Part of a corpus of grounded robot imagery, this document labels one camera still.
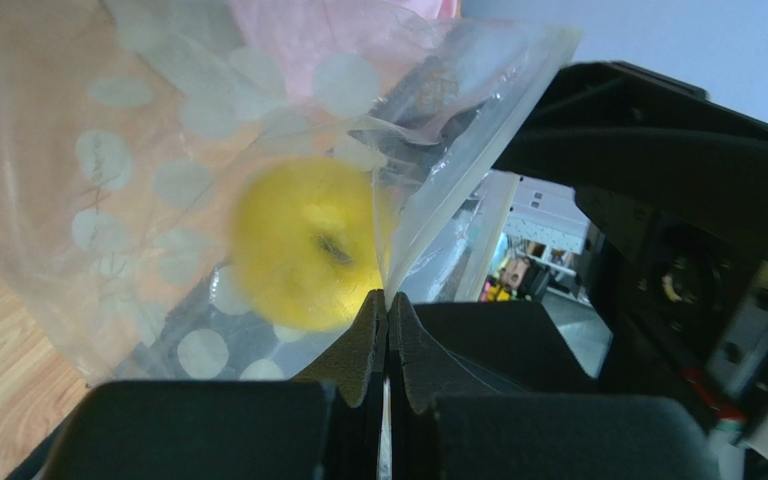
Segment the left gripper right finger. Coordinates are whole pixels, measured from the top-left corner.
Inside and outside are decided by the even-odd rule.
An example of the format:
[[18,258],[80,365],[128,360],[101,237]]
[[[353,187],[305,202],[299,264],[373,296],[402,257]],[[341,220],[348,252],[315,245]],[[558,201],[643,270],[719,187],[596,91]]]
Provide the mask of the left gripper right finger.
[[605,395],[539,305],[389,312],[396,479],[716,479],[685,408]]

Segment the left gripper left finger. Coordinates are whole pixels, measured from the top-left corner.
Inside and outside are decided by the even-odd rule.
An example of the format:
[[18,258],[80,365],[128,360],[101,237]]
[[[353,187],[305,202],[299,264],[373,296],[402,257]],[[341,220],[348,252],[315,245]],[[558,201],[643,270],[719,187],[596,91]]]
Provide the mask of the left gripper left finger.
[[15,479],[374,479],[386,330],[371,291],[350,328],[294,377],[125,380],[91,390]]

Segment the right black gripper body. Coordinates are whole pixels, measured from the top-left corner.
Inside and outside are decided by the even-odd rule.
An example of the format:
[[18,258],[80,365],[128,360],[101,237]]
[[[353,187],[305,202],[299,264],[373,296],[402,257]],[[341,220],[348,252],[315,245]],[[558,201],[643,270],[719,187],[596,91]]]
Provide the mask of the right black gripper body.
[[612,339],[600,385],[707,430],[768,416],[768,124],[626,62],[562,69],[495,163],[572,188],[581,278]]

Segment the yellow apple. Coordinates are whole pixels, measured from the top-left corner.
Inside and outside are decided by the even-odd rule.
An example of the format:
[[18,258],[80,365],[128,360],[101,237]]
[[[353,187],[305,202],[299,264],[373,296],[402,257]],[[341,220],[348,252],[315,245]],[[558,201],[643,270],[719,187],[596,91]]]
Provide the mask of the yellow apple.
[[395,223],[371,172],[331,157],[280,162],[243,184],[229,216],[233,280],[276,325],[343,328],[383,286],[376,233]]

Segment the clear dotted zip bag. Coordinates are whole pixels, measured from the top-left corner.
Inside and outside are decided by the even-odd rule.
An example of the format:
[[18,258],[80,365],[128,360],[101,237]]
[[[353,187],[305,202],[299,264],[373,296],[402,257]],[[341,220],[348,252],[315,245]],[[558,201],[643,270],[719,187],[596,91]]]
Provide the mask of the clear dotted zip bag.
[[233,280],[241,188],[287,160],[371,172],[387,300],[476,300],[516,189],[493,164],[581,40],[403,25],[292,100],[229,2],[0,1],[0,278],[89,381],[283,379],[349,327],[276,325]]

